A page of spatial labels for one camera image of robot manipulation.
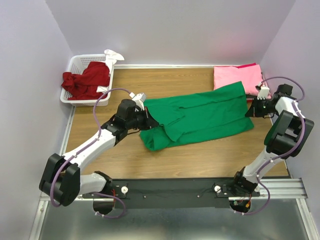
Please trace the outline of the dark red t shirt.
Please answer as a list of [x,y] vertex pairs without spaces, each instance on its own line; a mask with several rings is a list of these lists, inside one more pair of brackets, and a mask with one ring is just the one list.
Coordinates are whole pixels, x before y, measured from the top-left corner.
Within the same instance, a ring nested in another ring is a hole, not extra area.
[[72,97],[69,101],[97,100],[102,93],[97,92],[98,86],[108,87],[110,70],[104,62],[91,61],[82,74],[64,72],[62,88]]

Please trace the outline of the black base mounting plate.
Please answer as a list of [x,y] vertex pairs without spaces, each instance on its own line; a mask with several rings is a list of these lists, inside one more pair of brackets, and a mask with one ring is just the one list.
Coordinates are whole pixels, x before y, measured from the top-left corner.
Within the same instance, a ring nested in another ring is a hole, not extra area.
[[114,179],[112,188],[127,209],[229,208],[232,198],[258,197],[232,187],[231,177]]

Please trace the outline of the green t shirt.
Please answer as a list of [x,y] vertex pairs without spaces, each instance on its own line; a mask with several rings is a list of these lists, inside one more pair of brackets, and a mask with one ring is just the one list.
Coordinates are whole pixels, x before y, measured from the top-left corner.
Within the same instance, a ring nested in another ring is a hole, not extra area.
[[143,130],[140,138],[150,151],[237,135],[254,128],[245,89],[239,81],[219,89],[145,101],[159,123]]

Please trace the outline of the white t shirt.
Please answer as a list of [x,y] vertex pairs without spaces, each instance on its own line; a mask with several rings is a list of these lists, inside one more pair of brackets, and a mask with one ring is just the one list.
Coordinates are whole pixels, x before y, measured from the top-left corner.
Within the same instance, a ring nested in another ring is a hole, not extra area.
[[[104,55],[105,55],[105,65],[108,67],[109,69],[109,79],[111,80],[111,74],[114,71],[114,66],[118,61],[124,61],[125,58],[123,57],[122,54],[115,52],[111,49],[106,49],[104,51]],[[110,89],[109,86],[101,86],[99,85],[97,87],[96,92],[97,93],[105,93]]]

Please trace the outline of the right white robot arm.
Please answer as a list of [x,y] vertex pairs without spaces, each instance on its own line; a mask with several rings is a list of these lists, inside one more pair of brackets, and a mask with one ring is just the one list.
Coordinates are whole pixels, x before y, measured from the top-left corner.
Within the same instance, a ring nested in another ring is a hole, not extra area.
[[297,156],[315,125],[301,113],[298,100],[291,96],[291,85],[279,85],[270,99],[265,95],[268,87],[261,85],[258,89],[259,94],[245,116],[262,118],[277,115],[277,119],[264,139],[262,152],[251,164],[238,171],[230,183],[230,191],[236,196],[252,194],[273,166]]

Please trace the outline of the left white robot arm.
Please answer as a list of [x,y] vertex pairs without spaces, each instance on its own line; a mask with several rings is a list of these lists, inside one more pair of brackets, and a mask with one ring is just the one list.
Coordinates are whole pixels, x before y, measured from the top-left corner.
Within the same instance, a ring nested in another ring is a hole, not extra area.
[[122,100],[117,112],[107,122],[99,124],[97,133],[89,140],[63,155],[54,153],[48,158],[39,189],[50,197],[55,207],[66,207],[83,194],[107,197],[112,179],[100,171],[82,175],[83,170],[122,141],[130,130],[146,131],[158,126],[141,101]]

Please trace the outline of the aluminium frame rail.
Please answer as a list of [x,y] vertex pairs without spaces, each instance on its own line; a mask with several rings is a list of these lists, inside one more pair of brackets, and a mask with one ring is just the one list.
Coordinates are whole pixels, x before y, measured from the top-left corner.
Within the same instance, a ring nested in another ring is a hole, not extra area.
[[[176,187],[181,187],[181,192],[170,195],[164,189],[170,182],[169,178],[161,179],[129,179],[132,183],[130,193],[133,199],[123,198],[127,211],[149,211],[159,214],[167,211],[171,218],[176,217],[181,223],[185,222],[182,214],[192,212],[192,219],[197,221],[199,216],[208,210],[220,213],[222,210],[227,215],[212,215],[210,221],[213,227],[223,227],[231,222],[237,213],[230,208],[230,202],[242,200],[242,197],[225,195],[217,197],[214,191],[215,183],[227,181],[227,178],[174,178]],[[302,233],[303,239],[318,240],[319,233],[315,227],[313,217],[307,205],[307,192],[300,178],[266,178],[262,179],[258,189],[251,197],[252,201],[266,201],[267,212],[254,214],[254,219],[249,219],[248,227],[244,223],[227,229],[232,239],[249,239],[258,236],[259,239],[276,240],[284,239],[293,233],[294,239]]]

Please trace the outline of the folded shirts stack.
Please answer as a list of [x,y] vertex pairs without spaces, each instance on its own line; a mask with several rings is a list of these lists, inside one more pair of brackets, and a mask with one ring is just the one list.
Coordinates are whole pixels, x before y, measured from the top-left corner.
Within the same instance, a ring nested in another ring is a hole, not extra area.
[[236,66],[236,68],[238,69],[239,79],[247,95],[246,100],[250,103],[258,93],[256,86],[259,85],[264,78],[261,67],[254,62]]

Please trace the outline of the white plastic laundry basket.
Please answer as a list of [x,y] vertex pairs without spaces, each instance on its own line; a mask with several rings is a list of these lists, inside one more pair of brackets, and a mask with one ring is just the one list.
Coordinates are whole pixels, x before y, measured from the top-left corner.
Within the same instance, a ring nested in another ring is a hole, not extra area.
[[[72,74],[79,74],[81,75],[83,71],[88,67],[90,62],[103,62],[105,63],[106,57],[105,54],[82,54],[82,55],[75,55],[70,59],[68,68],[66,72],[71,72]],[[111,74],[111,79],[109,82],[109,90],[112,88],[113,84],[113,76],[114,71]],[[68,98],[72,97],[72,95],[67,92],[65,89],[61,90],[60,100],[63,103],[69,103],[76,107],[83,107],[83,106],[94,106],[97,99],[94,100],[68,100]]]

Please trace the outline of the pink folded t shirt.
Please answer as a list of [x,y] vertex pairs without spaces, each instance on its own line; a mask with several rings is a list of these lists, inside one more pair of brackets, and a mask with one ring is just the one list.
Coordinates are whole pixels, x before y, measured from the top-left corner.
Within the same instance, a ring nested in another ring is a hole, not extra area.
[[214,90],[224,86],[242,82],[247,95],[257,96],[256,86],[263,80],[259,64],[246,66],[215,66],[213,70]]

